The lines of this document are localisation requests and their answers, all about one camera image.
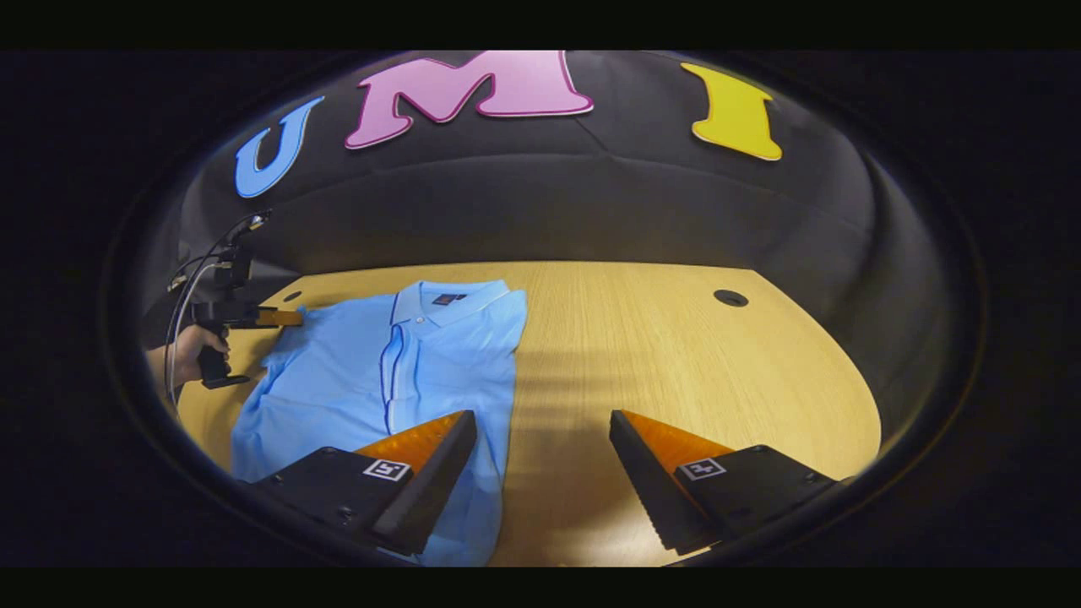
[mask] letter m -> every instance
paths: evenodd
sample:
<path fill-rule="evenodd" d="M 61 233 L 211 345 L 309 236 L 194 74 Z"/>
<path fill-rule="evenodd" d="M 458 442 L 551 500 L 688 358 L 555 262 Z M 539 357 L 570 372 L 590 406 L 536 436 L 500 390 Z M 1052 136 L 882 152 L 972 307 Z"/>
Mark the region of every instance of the letter m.
<path fill-rule="evenodd" d="M 484 116 L 560 116 L 593 109 L 593 101 L 574 90 L 564 51 L 485 51 L 462 67 L 423 58 L 357 85 L 368 87 L 368 96 L 345 147 L 364 148 L 409 131 L 413 119 L 398 114 L 399 96 L 429 119 L 450 122 L 489 78 L 492 94 L 477 104 Z"/>

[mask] human hand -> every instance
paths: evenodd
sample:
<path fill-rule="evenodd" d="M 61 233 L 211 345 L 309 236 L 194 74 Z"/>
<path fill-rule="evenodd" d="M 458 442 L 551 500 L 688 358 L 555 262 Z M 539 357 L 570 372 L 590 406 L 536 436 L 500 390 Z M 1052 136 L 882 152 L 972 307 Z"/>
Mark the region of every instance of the human hand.
<path fill-rule="evenodd" d="M 228 335 L 228 328 L 223 332 Z M 185 382 L 202 380 L 202 370 L 199 369 L 199 353 L 203 346 L 210 346 L 225 355 L 225 360 L 229 360 L 229 345 L 225 340 L 218 338 L 209 329 L 191 325 L 184 328 L 176 339 L 175 356 L 176 372 L 173 384 L 179 386 Z"/>

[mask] wire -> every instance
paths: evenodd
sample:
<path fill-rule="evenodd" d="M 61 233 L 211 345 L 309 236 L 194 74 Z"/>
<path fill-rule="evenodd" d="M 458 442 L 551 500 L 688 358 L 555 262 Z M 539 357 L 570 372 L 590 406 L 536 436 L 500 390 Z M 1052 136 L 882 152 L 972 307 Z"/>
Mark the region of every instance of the wire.
<path fill-rule="evenodd" d="M 214 256 L 221 257 L 221 253 L 211 253 L 211 257 L 214 257 Z M 195 264 L 196 262 L 199 262 L 200 260 L 202 260 L 202 257 L 192 257 L 191 260 L 188 260 L 187 262 L 181 264 L 179 267 L 177 267 L 176 270 L 173 273 L 173 276 L 170 277 L 170 279 L 169 279 L 169 288 L 168 288 L 166 291 L 173 291 L 173 289 L 175 289 L 176 287 L 179 287 L 181 283 L 177 283 L 176 279 L 181 276 L 181 274 L 184 272 L 185 268 L 187 268 L 188 266 Z"/>
<path fill-rule="evenodd" d="M 266 209 L 266 210 L 263 210 L 263 211 L 257 211 L 255 213 L 249 213 L 248 215 L 244 215 L 240 220 L 237 220 L 237 223 L 235 223 L 232 226 L 229 226 L 229 229 L 226 230 L 221 237 L 218 237 L 218 239 L 216 241 L 214 241 L 214 244 L 210 246 L 210 249 L 206 250 L 206 253 L 203 254 L 203 256 L 199 259 L 199 266 L 198 266 L 198 268 L 196 268 L 196 275 L 198 275 L 198 274 L 200 274 L 202 272 L 203 264 L 206 263 L 206 260 L 210 259 L 211 255 L 214 254 L 214 250 L 217 249 L 217 247 L 219 244 L 222 244 L 222 241 L 224 241 L 229 236 L 229 233 L 231 233 L 232 230 L 235 230 L 237 228 L 237 226 L 240 226 L 241 224 L 243 224 L 244 222 L 251 220 L 252 217 L 255 217 L 256 215 L 263 215 L 264 217 L 266 217 L 267 215 L 270 214 L 270 212 L 271 212 L 271 210 Z M 165 354 L 166 355 L 169 354 L 169 339 L 173 335 L 173 331 L 174 331 L 173 330 L 173 326 L 174 326 L 174 323 L 176 323 L 176 325 L 181 323 L 181 317 L 177 314 L 178 310 L 179 310 L 179 308 L 181 308 L 181 302 L 185 301 L 187 299 L 187 296 L 188 296 L 187 294 L 190 292 L 190 290 L 195 289 L 195 282 L 196 281 L 188 281 L 187 285 L 184 286 L 184 289 L 181 290 L 181 294 L 176 296 L 176 304 L 173 306 L 173 313 L 169 317 L 169 326 L 165 328 Z M 162 367 L 161 375 L 165 380 L 165 383 L 166 383 L 165 392 L 168 394 L 172 395 L 174 387 L 168 385 L 169 381 L 170 381 L 170 379 L 168 378 L 168 374 L 169 374 L 169 364 L 168 364 L 169 357 L 166 356 L 164 358 L 165 358 L 165 361 L 162 361 L 162 366 L 161 366 Z"/>
<path fill-rule="evenodd" d="M 193 279 L 191 279 L 191 289 L 187 290 L 187 293 L 184 295 L 184 303 L 181 304 L 181 317 L 184 316 L 184 309 L 188 307 L 188 301 L 191 300 L 191 294 L 195 293 L 195 291 L 196 291 L 195 287 L 197 285 L 199 285 L 199 279 L 201 279 L 202 276 L 204 274 L 206 274 L 206 270 L 210 270 L 211 268 L 219 268 L 222 266 L 223 266 L 223 264 L 217 263 L 217 264 L 211 264 L 209 266 L 203 266 L 202 268 L 199 269 L 199 274 L 197 274 L 196 277 Z M 172 351 L 170 351 L 168 346 L 165 347 L 166 359 L 170 359 L 170 364 L 169 364 L 169 376 L 168 376 L 168 379 L 166 379 L 165 382 L 169 383 L 169 396 L 172 399 L 174 406 L 176 406 L 176 382 L 175 382 L 176 381 L 176 341 L 179 339 L 179 336 L 181 336 L 181 323 L 176 323 L 176 329 L 173 330 L 173 348 L 172 348 Z M 169 357 L 169 353 L 170 352 L 172 352 L 172 354 L 173 354 L 173 356 L 171 358 Z"/>

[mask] wooden table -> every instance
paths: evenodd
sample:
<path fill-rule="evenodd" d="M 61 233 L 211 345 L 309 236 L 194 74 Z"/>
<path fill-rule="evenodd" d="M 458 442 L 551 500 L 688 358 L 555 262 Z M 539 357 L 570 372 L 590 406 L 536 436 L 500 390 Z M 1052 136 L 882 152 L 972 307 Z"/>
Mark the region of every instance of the wooden table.
<path fill-rule="evenodd" d="M 657 566 L 665 551 L 608 439 L 629 409 L 733 449 L 768 444 L 835 479 L 879 449 L 873 398 L 840 346 L 752 270 L 605 262 L 505 262 L 302 277 L 265 302 L 295 309 L 417 281 L 504 279 L 528 295 L 518 348 L 504 520 L 493 566 Z M 736 291 L 749 304 L 715 296 Z M 285 303 L 293 292 L 301 295 Z M 181 420 L 229 468 L 229 434 L 280 330 L 235 330 L 233 373 L 185 387 Z"/>

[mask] polo shirt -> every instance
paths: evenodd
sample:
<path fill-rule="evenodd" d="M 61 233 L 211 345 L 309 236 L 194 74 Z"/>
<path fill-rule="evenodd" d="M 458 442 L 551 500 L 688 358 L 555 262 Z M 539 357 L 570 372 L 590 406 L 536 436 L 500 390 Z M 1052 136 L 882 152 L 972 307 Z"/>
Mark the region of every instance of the polo shirt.
<path fill-rule="evenodd" d="M 256 481 L 324 446 L 352 451 L 472 410 L 477 445 L 414 560 L 484 565 L 503 514 L 525 292 L 502 280 L 418 281 L 301 312 L 304 325 L 282 331 L 233 426 L 232 474 Z"/>

